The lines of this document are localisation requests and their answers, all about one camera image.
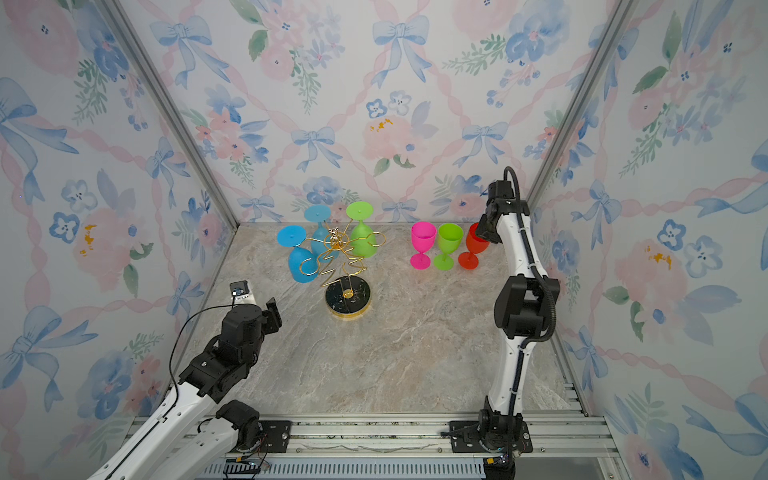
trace green goblet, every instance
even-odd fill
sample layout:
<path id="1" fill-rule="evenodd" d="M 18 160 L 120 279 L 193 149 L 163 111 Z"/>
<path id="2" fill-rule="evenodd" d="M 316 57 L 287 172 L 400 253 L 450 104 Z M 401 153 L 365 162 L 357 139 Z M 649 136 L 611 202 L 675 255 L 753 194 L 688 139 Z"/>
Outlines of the green goblet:
<path id="1" fill-rule="evenodd" d="M 353 220 L 359 220 L 359 224 L 352 230 L 349 238 L 352 239 L 353 255 L 358 257 L 373 257 L 376 253 L 376 237 L 371 235 L 373 229 L 363 223 L 363 220 L 373 215 L 373 205 L 368 202 L 355 202 L 346 208 L 346 214 Z"/>
<path id="2" fill-rule="evenodd" d="M 449 257 L 454 253 L 459 245 L 462 244 L 464 230 L 455 223 L 444 223 L 437 229 L 437 246 L 442 251 L 432 261 L 432 264 L 440 270 L 450 270 L 453 268 L 453 259 Z"/>

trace gray marble surface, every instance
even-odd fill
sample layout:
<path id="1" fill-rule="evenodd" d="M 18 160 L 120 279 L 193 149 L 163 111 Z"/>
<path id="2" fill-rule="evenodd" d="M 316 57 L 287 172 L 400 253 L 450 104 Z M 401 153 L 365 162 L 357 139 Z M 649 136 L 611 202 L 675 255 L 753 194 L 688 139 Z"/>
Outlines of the gray marble surface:
<path id="1" fill-rule="evenodd" d="M 415 270 L 410 225 L 372 225 L 387 243 L 366 259 L 372 305 L 344 321 L 325 304 L 321 279 L 295 282 L 290 249 L 277 244 L 286 224 L 244 224 L 207 306 L 230 302 L 229 284 L 248 280 L 257 303 L 274 296 L 283 328 L 264 340 L 249 377 L 223 402 L 239 399 L 266 414 L 471 412 L 482 407 L 498 361 L 493 303 L 507 277 L 501 245 L 476 270 Z M 309 234 L 315 230 L 303 224 Z M 428 252 L 439 254 L 437 245 Z M 220 332 L 223 309 L 200 316 L 181 365 Z M 566 409 L 562 374 L 549 343 L 537 345 L 525 378 L 525 409 Z"/>

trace painted bow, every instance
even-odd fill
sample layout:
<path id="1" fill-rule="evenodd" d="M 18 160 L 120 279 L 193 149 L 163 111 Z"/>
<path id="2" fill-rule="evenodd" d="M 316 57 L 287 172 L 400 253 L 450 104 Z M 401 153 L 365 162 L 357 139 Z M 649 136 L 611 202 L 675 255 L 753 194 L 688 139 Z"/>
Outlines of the painted bow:
<path id="1" fill-rule="evenodd" d="M 219 75 L 225 81 L 230 81 L 222 71 L 223 68 L 227 68 L 230 65 L 224 61 L 211 57 L 194 43 L 196 42 L 202 45 L 211 45 L 213 43 L 210 39 L 208 24 L 201 17 L 192 15 L 190 19 L 187 20 L 187 23 L 177 23 L 176 25 L 171 25 L 166 22 L 155 22 L 150 25 L 150 29 L 157 41 L 160 42 L 160 45 L 163 45 L 164 47 L 170 47 L 174 43 L 179 42 L 179 51 L 184 60 L 185 70 L 176 75 L 176 79 L 174 80 L 176 85 L 181 85 L 184 88 L 187 87 L 187 76 L 189 72 L 193 71 L 195 68 L 195 60 L 192 51 L 200 57 L 200 60 L 202 60 L 213 73 Z"/>
<path id="2" fill-rule="evenodd" d="M 45 201 L 34 173 L 35 167 L 38 166 L 38 155 L 24 137 L 4 125 L 6 121 L 13 125 L 16 130 L 51 148 L 70 154 L 80 153 L 62 141 L 67 136 L 67 129 L 37 128 L 17 120 L 18 118 L 31 117 L 37 113 L 38 109 L 32 104 L 32 100 L 21 85 L 10 78 L 0 78 L 0 135 L 27 164 L 29 169 L 27 176 L 24 177 L 24 202 L 27 205 L 32 204 L 33 197 Z"/>
<path id="3" fill-rule="evenodd" d="M 24 319 L 24 335 L 16 339 L 10 351 L 0 355 L 0 379 L 2 379 L 0 388 L 6 389 L 14 384 L 22 373 L 25 360 L 30 366 L 48 376 L 51 381 L 48 382 L 43 396 L 46 412 L 51 411 L 51 406 L 55 400 L 64 399 L 54 380 L 56 372 L 58 372 L 58 360 L 50 353 L 30 351 L 33 348 L 55 349 L 62 346 L 79 345 L 98 336 L 96 333 L 84 333 L 88 328 L 88 321 L 85 320 L 80 326 L 60 336 L 44 340 L 59 325 L 61 325 L 61 317 L 56 312 L 46 306 L 36 306 L 29 310 Z"/>
<path id="4" fill-rule="evenodd" d="M 339 162 L 337 161 L 341 158 L 341 155 L 334 154 L 323 145 L 333 145 L 336 143 L 336 135 L 333 133 L 333 129 L 331 127 L 323 127 L 318 131 L 296 130 L 291 133 L 290 137 L 293 139 L 293 143 L 296 145 L 306 144 L 306 147 L 310 153 L 308 158 L 296 167 L 297 170 L 306 172 L 306 168 L 309 166 L 310 162 L 317 158 L 318 148 L 321 152 L 323 152 L 323 156 L 331 164 L 333 164 L 336 168 L 341 168 Z"/>
<path id="5" fill-rule="evenodd" d="M 589 359 L 584 363 L 584 372 L 581 375 L 581 389 L 592 390 L 592 369 L 594 369 L 594 376 L 602 378 L 608 374 L 608 365 L 603 360 L 603 357 L 598 355 L 598 351 L 592 345 L 592 335 L 590 335 L 586 326 L 582 326 L 578 330 L 578 337 L 584 345 L 578 350 L 574 350 L 568 342 L 563 343 L 565 348 L 573 353 L 577 359 L 583 360 L 589 356 Z"/>
<path id="6" fill-rule="evenodd" d="M 752 156 L 752 166 L 757 170 L 768 172 L 768 140 L 764 141 Z M 731 209 L 740 214 L 753 214 L 768 207 L 768 182 L 760 185 L 751 194 L 737 201 L 735 204 L 729 204 L 720 198 L 704 198 L 696 202 L 696 205 L 702 207 L 698 217 L 714 214 L 722 210 Z M 763 235 L 763 249 L 760 254 L 760 269 L 768 269 L 768 230 Z"/>
<path id="7" fill-rule="evenodd" d="M 592 250 L 594 250 L 594 243 L 603 243 L 603 215 L 605 215 L 605 221 L 613 223 L 614 220 L 621 215 L 621 202 L 614 200 L 605 193 L 605 186 L 603 182 L 595 180 L 592 182 L 592 186 L 589 187 L 589 196 L 596 201 L 592 204 L 587 213 L 571 212 L 572 222 L 583 218 L 585 220 L 592 220 L 597 216 L 594 221 L 594 229 L 592 229 Z"/>
<path id="8" fill-rule="evenodd" d="M 182 271 L 179 273 L 179 286 L 176 287 L 174 295 L 170 298 L 168 305 L 165 307 L 165 311 L 169 315 L 176 315 L 179 310 L 179 306 L 187 312 L 187 318 L 190 315 L 191 306 L 190 301 L 187 298 L 203 295 L 205 292 L 200 289 L 200 282 L 197 282 L 189 291 L 187 288 L 192 284 L 189 274 Z"/>
<path id="9" fill-rule="evenodd" d="M 377 73 L 373 80 L 371 80 L 371 85 L 377 84 L 381 88 L 386 75 L 400 66 L 402 58 L 400 38 L 404 41 L 402 43 L 402 50 L 406 52 L 406 58 L 408 58 L 408 63 L 411 64 L 413 72 L 423 82 L 426 82 L 423 70 L 432 67 L 432 64 L 419 57 L 408 42 L 412 41 L 417 45 L 424 45 L 427 42 L 428 34 L 429 20 L 424 15 L 416 16 L 407 24 L 398 23 L 395 25 L 392 22 L 376 22 L 373 24 L 373 41 L 377 45 L 386 45 L 392 42 L 392 54 L 389 56 L 389 67 Z"/>
<path id="10" fill-rule="evenodd" d="M 238 198 L 237 203 L 243 208 L 253 208 L 253 218 L 249 221 L 259 220 L 263 214 L 266 214 L 272 220 L 280 223 L 282 215 L 274 213 L 270 208 L 275 207 L 275 200 L 269 195 L 262 195 L 259 198 Z"/>
<path id="11" fill-rule="evenodd" d="M 400 220 L 400 214 L 402 214 L 409 222 L 418 222 L 419 219 L 409 214 L 408 212 L 415 212 L 419 206 L 419 202 L 416 199 L 406 200 L 404 202 L 384 202 L 382 204 L 382 210 L 385 212 L 392 212 L 392 222 Z"/>
<path id="12" fill-rule="evenodd" d="M 488 156 L 491 158 L 493 163 L 498 164 L 498 156 L 504 154 L 504 152 L 496 148 L 491 143 L 491 139 L 504 139 L 504 136 L 507 134 L 508 127 L 509 124 L 504 121 L 498 122 L 493 127 L 479 127 L 477 125 L 469 125 L 468 127 L 464 127 L 464 130 L 462 130 L 462 138 L 464 140 L 471 140 L 474 138 L 475 144 L 472 145 L 472 151 L 469 152 L 469 155 L 459 158 L 457 161 L 453 162 L 453 164 L 461 167 L 468 158 L 479 154 L 480 150 L 482 150 L 483 137 L 485 137 L 485 151 L 488 152 Z"/>
<path id="13" fill-rule="evenodd" d="M 170 171 L 173 170 L 182 177 L 189 177 L 189 173 L 184 169 L 187 166 L 186 162 L 180 164 L 174 164 L 167 161 L 174 156 L 174 150 L 170 146 L 170 142 L 166 137 L 160 137 L 160 141 L 157 142 L 157 151 L 154 152 L 153 157 L 147 159 L 147 166 L 145 170 L 152 178 L 157 178 L 160 172 L 163 172 L 165 180 L 168 182 L 168 208 L 176 207 L 176 199 L 174 199 L 174 176 Z"/>

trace wall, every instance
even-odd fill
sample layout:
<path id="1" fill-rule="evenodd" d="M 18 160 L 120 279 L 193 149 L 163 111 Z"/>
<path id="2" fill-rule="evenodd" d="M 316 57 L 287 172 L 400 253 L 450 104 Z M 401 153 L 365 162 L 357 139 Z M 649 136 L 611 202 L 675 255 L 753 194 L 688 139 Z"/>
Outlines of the wall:
<path id="1" fill-rule="evenodd" d="M 768 478 L 768 4 L 634 15 L 535 214 L 561 337 L 635 480 Z"/>
<path id="2" fill-rule="evenodd" d="M 0 478 L 87 478 L 231 231 L 91 3 L 0 5 Z"/>
<path id="3" fill-rule="evenodd" d="M 475 219 L 509 164 L 530 187 L 613 2 L 123 6 L 242 221 L 413 222 Z"/>

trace wine glass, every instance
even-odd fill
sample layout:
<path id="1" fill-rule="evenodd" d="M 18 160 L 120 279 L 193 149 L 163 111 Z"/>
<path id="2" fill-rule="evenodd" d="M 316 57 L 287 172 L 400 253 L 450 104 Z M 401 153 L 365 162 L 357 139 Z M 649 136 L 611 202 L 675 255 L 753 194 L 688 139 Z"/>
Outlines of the wine glass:
<path id="1" fill-rule="evenodd" d="M 277 233 L 277 243 L 282 247 L 293 247 L 288 256 L 288 268 L 293 279 L 299 283 L 309 283 L 317 277 L 317 260 L 312 252 L 299 247 L 306 240 L 306 230 L 299 225 L 291 225 Z"/>
<path id="2" fill-rule="evenodd" d="M 435 244 L 435 236 L 437 235 L 437 229 L 430 222 L 418 222 L 414 223 L 411 227 L 411 243 L 413 248 L 418 252 L 411 257 L 411 265 L 417 270 L 424 270 L 429 268 L 429 264 L 432 262 L 424 252 L 429 251 L 432 245 Z"/>
<path id="3" fill-rule="evenodd" d="M 453 259 L 449 255 L 462 244 L 462 237 L 464 237 L 464 230 L 455 223 L 444 223 L 437 229 L 437 246 L 442 251 L 442 255 L 438 255 L 433 261 L 437 268 L 440 270 L 453 268 Z"/>
<path id="4" fill-rule="evenodd" d="M 490 242 L 475 235 L 477 227 L 478 224 L 473 223 L 469 227 L 469 233 L 467 233 L 467 250 L 469 252 L 464 252 L 458 256 L 458 264 L 467 270 L 474 270 L 478 267 L 479 261 L 475 254 L 484 252 L 488 245 L 490 245 Z"/>
<path id="5" fill-rule="evenodd" d="M 310 241 L 310 248 L 312 249 L 312 254 L 321 263 L 331 262 L 333 261 L 333 259 L 339 256 L 338 251 L 329 252 L 328 251 L 329 246 L 325 245 L 324 243 L 324 240 L 326 239 L 329 233 L 324 223 L 330 217 L 331 217 L 331 209 L 329 209 L 325 205 L 314 205 L 312 207 L 307 208 L 304 211 L 304 218 L 306 218 L 310 222 L 317 222 L 317 230 L 315 230 L 315 233 L 312 234 L 312 238 L 318 241 L 314 241 L 314 242 Z"/>
<path id="6" fill-rule="evenodd" d="M 349 238 L 352 239 L 352 253 L 358 257 L 373 257 L 376 253 L 376 238 L 369 237 L 373 229 L 363 223 L 363 220 L 373 215 L 373 205 L 368 202 L 354 202 L 346 208 L 346 214 L 353 220 L 359 220 L 359 224 L 352 230 Z"/>

